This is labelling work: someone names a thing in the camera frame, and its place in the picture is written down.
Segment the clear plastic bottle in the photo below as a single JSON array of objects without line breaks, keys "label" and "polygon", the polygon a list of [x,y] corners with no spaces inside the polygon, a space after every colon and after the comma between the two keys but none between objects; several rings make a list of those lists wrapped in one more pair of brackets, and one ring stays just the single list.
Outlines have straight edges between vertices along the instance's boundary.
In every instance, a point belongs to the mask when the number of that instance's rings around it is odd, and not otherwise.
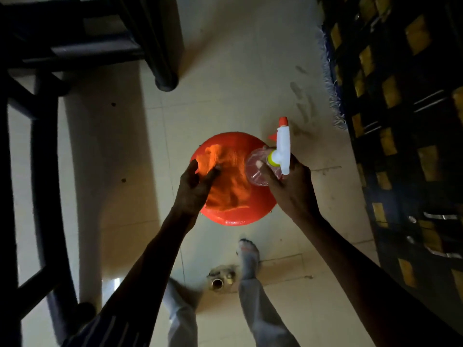
[{"label": "clear plastic bottle", "polygon": [[258,166],[256,166],[256,162],[258,160],[260,160],[261,162],[267,163],[267,165],[270,167],[271,170],[273,170],[273,173],[277,176],[277,178],[278,179],[281,178],[281,175],[282,175],[281,168],[272,166],[268,162],[268,159],[267,159],[269,154],[272,153],[273,151],[274,149],[263,147],[263,148],[258,148],[257,150],[254,150],[250,153],[246,161],[245,171],[246,171],[246,177],[248,178],[251,184],[254,184],[257,186],[268,186],[269,185],[269,183],[265,181]]}]

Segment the right hand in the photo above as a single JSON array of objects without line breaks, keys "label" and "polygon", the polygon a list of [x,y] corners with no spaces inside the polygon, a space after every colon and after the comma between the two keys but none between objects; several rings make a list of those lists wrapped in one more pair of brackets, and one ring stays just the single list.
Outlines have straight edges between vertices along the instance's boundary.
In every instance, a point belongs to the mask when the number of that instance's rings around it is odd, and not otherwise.
[{"label": "right hand", "polygon": [[295,221],[311,220],[321,217],[317,198],[313,191],[310,169],[291,155],[289,175],[279,180],[266,163],[256,163],[270,191],[283,212]]}]

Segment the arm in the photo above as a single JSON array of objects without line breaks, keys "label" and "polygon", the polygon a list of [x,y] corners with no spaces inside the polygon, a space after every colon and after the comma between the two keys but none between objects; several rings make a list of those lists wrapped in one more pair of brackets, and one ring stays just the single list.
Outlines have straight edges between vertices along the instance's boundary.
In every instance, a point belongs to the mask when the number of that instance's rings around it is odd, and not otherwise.
[{"label": "arm", "polygon": [[462,337],[345,240],[320,214],[310,169],[292,158],[278,180],[258,167],[281,209],[314,245],[339,281],[357,315],[379,346],[463,346]]},{"label": "arm", "polygon": [[101,310],[101,316],[117,316],[136,326],[144,339],[153,333],[159,306],[180,245],[194,226],[204,206],[214,179],[220,174],[217,166],[199,182],[195,174],[198,162],[193,160],[180,179],[174,206],[158,234],[131,268],[119,288]]}]

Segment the red plastic stool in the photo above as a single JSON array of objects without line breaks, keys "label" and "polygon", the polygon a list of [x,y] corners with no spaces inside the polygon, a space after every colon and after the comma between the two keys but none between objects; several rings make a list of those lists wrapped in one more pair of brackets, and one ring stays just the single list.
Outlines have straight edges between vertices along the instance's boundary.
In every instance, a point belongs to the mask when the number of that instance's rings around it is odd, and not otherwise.
[{"label": "red plastic stool", "polygon": [[[261,148],[266,144],[248,133],[220,133],[199,146],[191,157],[191,160],[194,160],[197,155],[204,154],[205,149],[212,145],[231,147],[236,151],[243,151],[246,155],[249,155],[255,149]],[[248,208],[220,211],[210,210],[204,206],[201,213],[216,223],[229,226],[246,225],[258,221],[275,207],[276,200],[268,187],[250,185],[251,196],[248,200]]]}]

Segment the left hand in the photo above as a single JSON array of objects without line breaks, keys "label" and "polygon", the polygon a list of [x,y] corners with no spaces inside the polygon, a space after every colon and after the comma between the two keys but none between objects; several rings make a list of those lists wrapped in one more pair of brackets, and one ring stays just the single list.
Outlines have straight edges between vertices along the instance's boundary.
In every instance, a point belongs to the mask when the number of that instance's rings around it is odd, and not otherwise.
[{"label": "left hand", "polygon": [[180,177],[180,185],[177,191],[177,197],[172,210],[180,215],[191,217],[188,224],[190,230],[196,223],[199,212],[203,208],[207,196],[211,191],[211,186],[217,176],[220,175],[220,166],[215,166],[201,180],[200,176],[195,172],[198,170],[198,162],[192,160],[186,171]]}]

